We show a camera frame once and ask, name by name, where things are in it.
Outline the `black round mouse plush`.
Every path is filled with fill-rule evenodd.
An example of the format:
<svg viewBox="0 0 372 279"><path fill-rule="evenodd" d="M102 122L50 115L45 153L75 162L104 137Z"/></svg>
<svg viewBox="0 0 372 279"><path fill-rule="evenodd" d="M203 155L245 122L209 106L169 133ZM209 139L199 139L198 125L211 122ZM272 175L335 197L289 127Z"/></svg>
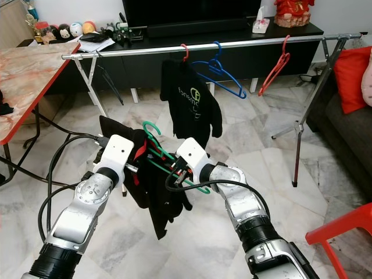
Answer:
<svg viewBox="0 0 372 279"><path fill-rule="evenodd" d="M61 24L58 27L58 39L59 40L69 40L72 38L72 32L71 32L71 27L69 24Z"/></svg>

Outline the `black shirt large green logo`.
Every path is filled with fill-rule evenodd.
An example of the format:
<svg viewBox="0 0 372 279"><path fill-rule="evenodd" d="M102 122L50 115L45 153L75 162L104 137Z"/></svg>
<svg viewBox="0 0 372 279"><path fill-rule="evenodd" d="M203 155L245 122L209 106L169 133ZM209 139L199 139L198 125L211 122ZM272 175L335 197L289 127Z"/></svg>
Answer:
<svg viewBox="0 0 372 279"><path fill-rule="evenodd" d="M160 64L160 100L169 103L176 138L194 138L206 148L210 138L221 137L220 105L191 64L172 59Z"/></svg>

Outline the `blue plastic hanger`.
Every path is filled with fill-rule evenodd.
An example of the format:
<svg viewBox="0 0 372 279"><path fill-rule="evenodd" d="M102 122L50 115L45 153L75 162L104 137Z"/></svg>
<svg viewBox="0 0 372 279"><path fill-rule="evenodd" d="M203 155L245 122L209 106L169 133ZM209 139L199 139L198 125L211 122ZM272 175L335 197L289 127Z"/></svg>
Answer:
<svg viewBox="0 0 372 279"><path fill-rule="evenodd" d="M208 67L208 70L211 71L213 74L217 74L218 76L228 77L230 81L235 82L235 84L238 86L237 91L233 91L230 88L226 87L225 85L221 85L221 83L218 83L217 81L213 80L212 78L209 78L208 76L205 76L204 74L201 74L197 72L197 74L204 78L207 82L212 83L213 85L218 85L224 90L228 91L232 95L238 96L241 99L247 98L247 91L244 90L244 87L242 87L241 83L233 76L231 75L226 69L224 69L223 65L220 61L220 54L221 54L221 44L218 41L213 41L213 44L217 46L217 53L209 60L197 60L191 63L191 66L197 66L197 65L204 65Z"/></svg>

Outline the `pink cat face cushion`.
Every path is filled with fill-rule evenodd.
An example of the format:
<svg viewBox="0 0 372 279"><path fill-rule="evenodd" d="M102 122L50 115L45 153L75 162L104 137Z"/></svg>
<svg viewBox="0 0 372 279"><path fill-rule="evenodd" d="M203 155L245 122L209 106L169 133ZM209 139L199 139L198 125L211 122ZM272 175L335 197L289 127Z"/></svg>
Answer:
<svg viewBox="0 0 372 279"><path fill-rule="evenodd" d="M362 99L364 102L372 107L372 62L369 63L367 69L362 74L361 82Z"/></svg>

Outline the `dark grey sofa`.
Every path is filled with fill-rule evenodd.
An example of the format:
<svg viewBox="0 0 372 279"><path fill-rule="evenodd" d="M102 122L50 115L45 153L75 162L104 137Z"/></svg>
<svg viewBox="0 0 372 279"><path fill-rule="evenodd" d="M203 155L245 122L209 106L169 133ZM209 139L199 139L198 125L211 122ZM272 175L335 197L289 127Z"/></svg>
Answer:
<svg viewBox="0 0 372 279"><path fill-rule="evenodd" d="M340 157L356 188L362 192L362 201L372 202L372 108L345 114L332 71L313 103L307 122Z"/></svg>

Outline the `black shirt with red collar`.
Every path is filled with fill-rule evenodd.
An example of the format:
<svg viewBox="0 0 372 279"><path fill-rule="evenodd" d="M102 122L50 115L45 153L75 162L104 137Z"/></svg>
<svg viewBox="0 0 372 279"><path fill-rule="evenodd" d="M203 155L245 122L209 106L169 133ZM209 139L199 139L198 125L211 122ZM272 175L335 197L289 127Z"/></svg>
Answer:
<svg viewBox="0 0 372 279"><path fill-rule="evenodd" d="M123 170L123 186L139 208L149 210L157 239L162 239L167 233L168 223L172 223L184 209L193 209L184 192L173 192L166 188L166 178L170 173L172 160L163 160L149 151L148 147L154 146L149 143L145 131L141 128L126 127L103 115L99 120L103 136L120 135L134 143L127 164L137 167L138 170Z"/></svg>

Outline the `black wallet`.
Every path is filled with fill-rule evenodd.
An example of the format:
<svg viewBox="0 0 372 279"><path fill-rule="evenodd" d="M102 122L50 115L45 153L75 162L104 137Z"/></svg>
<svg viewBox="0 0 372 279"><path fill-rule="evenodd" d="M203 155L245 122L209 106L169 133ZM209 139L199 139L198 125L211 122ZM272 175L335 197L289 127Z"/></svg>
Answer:
<svg viewBox="0 0 372 279"><path fill-rule="evenodd" d="M107 35L97 34L96 32L90 32L88 34L83 34L80 37L80 41L92 42L92 43L101 43L101 42L104 42L108 39L109 38L107 37Z"/></svg>

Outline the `light wooden sideboard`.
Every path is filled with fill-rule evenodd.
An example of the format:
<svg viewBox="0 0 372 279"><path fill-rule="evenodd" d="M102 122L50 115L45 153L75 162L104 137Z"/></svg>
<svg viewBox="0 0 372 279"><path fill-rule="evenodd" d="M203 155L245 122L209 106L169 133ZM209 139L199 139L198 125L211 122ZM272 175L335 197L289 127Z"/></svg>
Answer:
<svg viewBox="0 0 372 279"><path fill-rule="evenodd" d="M34 37L27 24L27 8L22 0L3 0L0 7L0 48L15 48Z"/></svg>

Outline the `jar with red lid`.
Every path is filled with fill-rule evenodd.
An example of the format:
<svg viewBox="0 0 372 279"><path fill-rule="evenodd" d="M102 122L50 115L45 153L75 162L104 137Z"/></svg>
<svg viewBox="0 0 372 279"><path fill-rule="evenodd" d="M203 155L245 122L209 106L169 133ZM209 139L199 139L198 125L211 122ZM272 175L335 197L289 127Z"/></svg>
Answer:
<svg viewBox="0 0 372 279"><path fill-rule="evenodd" d="M48 22L36 22L34 29L35 29L35 37L34 37L35 40L37 40L37 42L40 44L48 45L51 40L48 37L48 34L50 32Z"/></svg>

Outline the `stack of white papers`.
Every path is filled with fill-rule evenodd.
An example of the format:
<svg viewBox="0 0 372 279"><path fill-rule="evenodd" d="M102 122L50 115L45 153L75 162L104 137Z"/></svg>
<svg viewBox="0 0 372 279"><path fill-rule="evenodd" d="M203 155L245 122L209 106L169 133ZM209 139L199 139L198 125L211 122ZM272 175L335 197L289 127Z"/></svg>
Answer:
<svg viewBox="0 0 372 279"><path fill-rule="evenodd" d="M80 47L79 50L85 51L88 53L101 52L103 49L114 45L115 41L112 39L104 40L103 42L87 42L79 40Z"/></svg>

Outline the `silver metal clothes rack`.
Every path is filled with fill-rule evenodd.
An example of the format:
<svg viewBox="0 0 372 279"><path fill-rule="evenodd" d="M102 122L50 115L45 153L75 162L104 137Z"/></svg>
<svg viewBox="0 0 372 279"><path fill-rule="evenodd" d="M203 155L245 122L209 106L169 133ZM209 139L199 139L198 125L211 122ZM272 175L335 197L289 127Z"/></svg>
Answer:
<svg viewBox="0 0 372 279"><path fill-rule="evenodd" d="M369 35L369 32L359 32L357 34L335 34L335 35L300 35L300 37L289 37L287 39L261 39L261 40L249 40L249 41L235 41L227 42L225 44L219 44L217 42L210 44L199 44L199 45L183 45L183 46L170 46L170 47L160 47L160 48L146 48L146 49L130 49L130 50L120 50L120 51L104 51L101 54L98 53L80 53L80 54L65 54L62 56L63 59L72 59L75 61L80 74L85 80L85 84L88 86L88 91L90 92L91 100L96 103L99 107L101 114L104 115L103 106L101 106L100 101L93 93L91 88L90 77L93 75L93 70L88 72L88 76L85 76L85 72L81 66L80 61L82 59L93 59L91 67L95 67L96 59L98 58L119 58L120 56L135 56L144 54L160 54L160 53L172 53L181 51L204 51L207 49L223 49L223 48L242 48L242 47L255 47L259 45L273 45L282 43L299 43L299 42L321 42L324 52L325 52L325 63L326 66L321 73L318 83L314 86L313 92L306 99L306 108L303 111L303 116L295 124L294 130L296 132L296 147L295 147L295 167L294 167L294 177L292 178L292 186L297 188L298 178L299 178L299 167L301 162L301 138L305 132L305 123L308 120L310 112L313 109L313 103L317 99L318 93L323 90L327 81L332 76L333 67L337 63L337 59L342 53L343 48L346 43L352 39L362 39L365 35Z"/></svg>

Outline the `small green white gadget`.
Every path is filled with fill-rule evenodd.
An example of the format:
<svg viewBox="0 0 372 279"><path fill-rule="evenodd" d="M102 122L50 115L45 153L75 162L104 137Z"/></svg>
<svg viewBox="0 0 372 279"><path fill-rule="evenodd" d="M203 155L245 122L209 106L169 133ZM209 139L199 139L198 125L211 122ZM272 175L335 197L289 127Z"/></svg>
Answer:
<svg viewBox="0 0 372 279"><path fill-rule="evenodd" d="M115 41L123 48L131 48L132 42L128 37L128 23L117 22L115 24Z"/></svg>

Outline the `red plastic stool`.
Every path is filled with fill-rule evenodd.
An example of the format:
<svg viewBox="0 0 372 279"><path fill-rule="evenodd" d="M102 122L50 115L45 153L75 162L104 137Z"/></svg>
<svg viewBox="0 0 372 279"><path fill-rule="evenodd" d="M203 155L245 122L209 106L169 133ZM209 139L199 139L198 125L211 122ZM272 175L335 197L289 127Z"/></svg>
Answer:
<svg viewBox="0 0 372 279"><path fill-rule="evenodd" d="M330 221L316 230L309 231L305 235L306 242L309 245L320 244L323 247L339 279L348 279L348 275L328 241L356 228L363 228L365 231L372 233L372 202L351 210L351 212Z"/></svg>

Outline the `green plastic hanger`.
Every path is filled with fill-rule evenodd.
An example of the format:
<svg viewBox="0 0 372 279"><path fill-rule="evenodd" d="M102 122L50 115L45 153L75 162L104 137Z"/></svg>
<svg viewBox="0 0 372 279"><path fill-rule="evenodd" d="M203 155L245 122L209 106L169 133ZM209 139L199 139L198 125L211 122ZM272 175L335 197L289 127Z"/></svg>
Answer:
<svg viewBox="0 0 372 279"><path fill-rule="evenodd" d="M172 160L173 163L175 163L176 158L172 156L170 152L165 151L165 149L163 149L160 146L159 141L157 141L157 138L154 135L152 135L151 131L148 130L148 127L154 128L154 130L156 130L157 135L161 135L162 133L160 133L159 127L157 127L157 125L154 125L154 123L150 122L149 120L146 120L143 122L142 128L147 135L147 140L152 146L154 146L154 147L148 147L149 151L154 152L154 154L157 154L157 156L161 157L163 160L165 160L165 158L168 158L169 160ZM194 183L192 183L190 180L186 179L184 181L187 184L189 184L189 186L194 186ZM196 188L196 189L201 191L203 194L210 194L210 189L207 189L206 187Z"/></svg>

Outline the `marble folding table red edge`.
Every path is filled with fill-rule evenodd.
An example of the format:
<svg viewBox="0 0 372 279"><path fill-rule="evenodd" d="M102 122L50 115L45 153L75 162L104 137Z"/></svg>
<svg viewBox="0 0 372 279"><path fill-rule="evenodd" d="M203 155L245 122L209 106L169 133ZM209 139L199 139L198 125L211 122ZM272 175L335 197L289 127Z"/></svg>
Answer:
<svg viewBox="0 0 372 279"><path fill-rule="evenodd" d="M41 115L38 108L41 98L69 63L67 59L63 59L63 56L76 53L79 47L79 42L66 42L1 50L0 90L3 93L3 102L13 108L12 113L0 117L0 146L3 150L0 162L6 164L9 171L8 178L2 184L9 183L18 172L47 183L47 178L21 167L41 135L40 122L42 120L67 133L67 139L72 135L83 135L83 133L72 132L59 126L53 120ZM24 143L26 151L15 164L10 156L8 143L30 114L35 115L35 136L26 140Z"/></svg>

